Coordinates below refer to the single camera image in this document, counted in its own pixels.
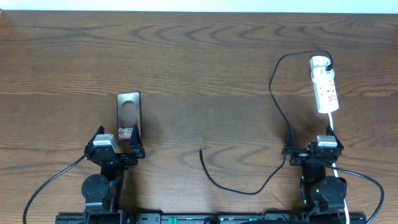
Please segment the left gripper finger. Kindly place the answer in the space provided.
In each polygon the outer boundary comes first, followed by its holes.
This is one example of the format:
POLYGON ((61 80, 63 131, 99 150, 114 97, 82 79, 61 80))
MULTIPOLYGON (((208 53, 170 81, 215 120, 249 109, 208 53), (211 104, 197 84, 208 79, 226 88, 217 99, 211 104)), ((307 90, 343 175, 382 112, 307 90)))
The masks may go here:
POLYGON ((129 148, 132 152, 144 152, 144 147, 141 142, 138 125, 134 125, 129 141, 129 148))
POLYGON ((104 134, 104 127, 100 126, 97 131, 95 132, 95 134, 93 135, 93 137, 90 139, 90 141, 88 142, 88 146, 92 146, 93 145, 93 141, 95 140, 95 138, 97 137, 97 135, 99 134, 104 134))

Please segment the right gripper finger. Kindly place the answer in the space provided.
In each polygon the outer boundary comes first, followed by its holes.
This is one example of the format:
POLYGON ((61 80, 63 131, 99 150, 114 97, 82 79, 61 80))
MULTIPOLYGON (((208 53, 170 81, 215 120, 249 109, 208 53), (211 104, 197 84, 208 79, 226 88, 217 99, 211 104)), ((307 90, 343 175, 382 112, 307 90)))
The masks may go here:
POLYGON ((284 143, 284 149, 295 149, 294 132, 291 125, 289 125, 287 139, 284 143))
POLYGON ((333 136, 336 143, 337 143, 337 147, 343 147, 342 143, 340 142, 340 140, 336 137, 336 134, 334 132, 334 130, 331 128, 331 126, 327 126, 326 127, 326 135, 327 136, 333 136))

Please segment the bronze Galaxy smartphone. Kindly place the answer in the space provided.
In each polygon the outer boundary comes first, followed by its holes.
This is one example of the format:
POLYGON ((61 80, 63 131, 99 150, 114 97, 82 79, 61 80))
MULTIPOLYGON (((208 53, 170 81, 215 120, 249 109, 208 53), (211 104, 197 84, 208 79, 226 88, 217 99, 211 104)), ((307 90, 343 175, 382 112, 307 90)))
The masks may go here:
POLYGON ((141 134, 141 93, 139 91, 117 95, 117 132, 120 141, 130 139, 134 126, 141 134))

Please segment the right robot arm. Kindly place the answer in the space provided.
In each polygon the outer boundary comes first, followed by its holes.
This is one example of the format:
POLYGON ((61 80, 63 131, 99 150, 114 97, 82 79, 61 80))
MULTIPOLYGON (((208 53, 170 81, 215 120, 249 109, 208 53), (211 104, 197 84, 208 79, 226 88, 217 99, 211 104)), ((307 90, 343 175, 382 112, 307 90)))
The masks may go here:
POLYGON ((326 174, 327 166, 337 161, 343 149, 331 127, 306 148, 295 146, 294 132, 289 128, 282 154, 290 156, 290 165, 302 168, 299 192, 305 208, 298 216, 300 221, 325 221, 327 215, 345 208, 347 182, 342 177, 326 174))

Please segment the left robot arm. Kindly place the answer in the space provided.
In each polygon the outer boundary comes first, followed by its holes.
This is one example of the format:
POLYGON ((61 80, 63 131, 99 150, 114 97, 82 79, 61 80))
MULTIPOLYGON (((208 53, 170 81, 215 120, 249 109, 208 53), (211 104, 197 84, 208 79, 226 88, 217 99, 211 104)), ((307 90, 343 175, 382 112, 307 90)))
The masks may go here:
POLYGON ((86 158, 100 166, 99 174, 85 179, 81 186, 85 198, 85 223, 134 223, 134 215, 119 208, 124 173, 136 166, 139 159, 145 158, 139 128, 134 125, 129 140, 130 152, 116 152, 117 140, 112 134, 106 134, 100 126, 85 146, 86 158))

